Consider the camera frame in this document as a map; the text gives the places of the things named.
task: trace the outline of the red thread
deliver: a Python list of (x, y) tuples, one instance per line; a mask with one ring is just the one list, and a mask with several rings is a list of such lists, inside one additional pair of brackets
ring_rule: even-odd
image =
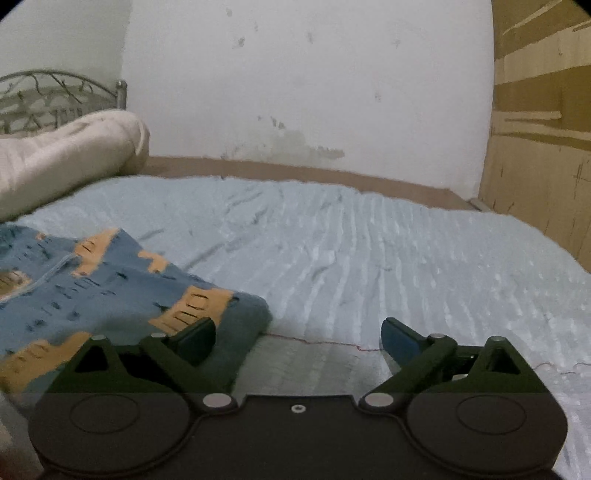
[(312, 340), (305, 340), (303, 338), (296, 338), (296, 337), (289, 337), (286, 335), (279, 335), (278, 333), (265, 333), (264, 336), (267, 337), (274, 337), (274, 338), (282, 338), (284, 340), (293, 340), (295, 342), (305, 343), (306, 345), (342, 345), (342, 346), (354, 346), (359, 352), (380, 352), (381, 349), (379, 348), (363, 348), (359, 345), (355, 345), (354, 343), (341, 343), (341, 342), (331, 342), (329, 340), (324, 341), (312, 341)]

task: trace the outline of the light blue bedsheet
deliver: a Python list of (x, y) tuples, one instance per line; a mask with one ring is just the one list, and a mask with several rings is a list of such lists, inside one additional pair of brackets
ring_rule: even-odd
[(391, 375), (379, 351), (388, 316), (460, 344), (506, 336), (569, 418), (557, 471), (591, 478), (591, 275), (512, 217), (295, 181), (130, 177), (18, 223), (77, 238), (120, 227), (190, 273), (263, 297), (274, 320), (238, 397), (362, 395)]

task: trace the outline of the circular plate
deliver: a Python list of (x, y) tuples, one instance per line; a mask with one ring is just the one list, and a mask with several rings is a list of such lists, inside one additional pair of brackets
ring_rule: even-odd
[(422, 393), (411, 402), (412, 435), (463, 471), (516, 475), (556, 460), (567, 422), (551, 394)]
[(46, 394), (29, 422), (29, 437), (58, 469), (107, 475), (164, 456), (189, 423), (188, 405), (172, 392)]

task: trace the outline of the metal headboard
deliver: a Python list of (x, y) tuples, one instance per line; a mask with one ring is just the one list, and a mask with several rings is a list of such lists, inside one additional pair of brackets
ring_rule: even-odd
[(28, 70), (0, 78), (0, 133), (34, 132), (71, 122), (87, 113), (125, 110), (127, 83), (110, 89), (61, 70)]

